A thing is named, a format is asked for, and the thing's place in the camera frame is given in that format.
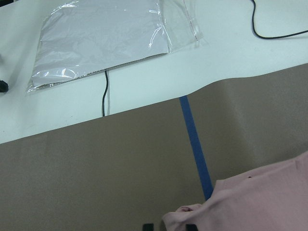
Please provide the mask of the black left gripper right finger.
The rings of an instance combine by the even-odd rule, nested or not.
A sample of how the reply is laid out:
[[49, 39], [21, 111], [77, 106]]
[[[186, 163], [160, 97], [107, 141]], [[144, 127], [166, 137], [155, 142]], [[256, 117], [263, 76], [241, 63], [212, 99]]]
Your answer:
[[186, 231], [197, 231], [197, 226], [195, 224], [186, 224], [185, 230]]

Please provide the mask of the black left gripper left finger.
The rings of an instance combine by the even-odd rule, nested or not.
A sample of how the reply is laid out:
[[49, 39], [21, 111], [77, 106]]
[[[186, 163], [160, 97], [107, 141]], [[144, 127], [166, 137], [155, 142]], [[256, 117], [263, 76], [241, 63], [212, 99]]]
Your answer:
[[154, 231], [154, 224], [153, 223], [143, 224], [142, 231]]

